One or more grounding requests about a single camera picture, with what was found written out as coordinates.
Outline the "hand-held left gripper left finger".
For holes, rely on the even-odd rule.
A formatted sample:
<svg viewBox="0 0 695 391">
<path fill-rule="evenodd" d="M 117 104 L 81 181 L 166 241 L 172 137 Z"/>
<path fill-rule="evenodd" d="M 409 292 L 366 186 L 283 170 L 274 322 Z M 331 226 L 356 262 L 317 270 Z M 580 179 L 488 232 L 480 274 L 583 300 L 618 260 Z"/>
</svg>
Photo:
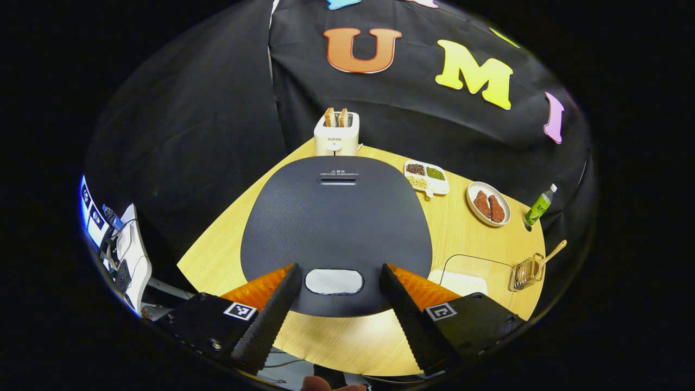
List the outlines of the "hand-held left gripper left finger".
<svg viewBox="0 0 695 391">
<path fill-rule="evenodd" d="M 299 265 L 289 264 L 224 295 L 195 295 L 163 316 L 163 330 L 199 354 L 256 375 L 301 287 Z"/>
</svg>

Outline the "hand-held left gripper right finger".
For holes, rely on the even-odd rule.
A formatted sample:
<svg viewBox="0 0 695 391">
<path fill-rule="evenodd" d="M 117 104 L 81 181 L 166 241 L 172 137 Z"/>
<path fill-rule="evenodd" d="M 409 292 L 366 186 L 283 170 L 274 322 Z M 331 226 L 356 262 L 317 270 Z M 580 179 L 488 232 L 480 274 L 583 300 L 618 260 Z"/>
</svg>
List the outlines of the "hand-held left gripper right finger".
<svg viewBox="0 0 695 391">
<path fill-rule="evenodd" d="M 526 324 L 481 292 L 459 295 L 394 264 L 383 264 L 379 284 L 426 375 L 477 364 Z"/>
</svg>

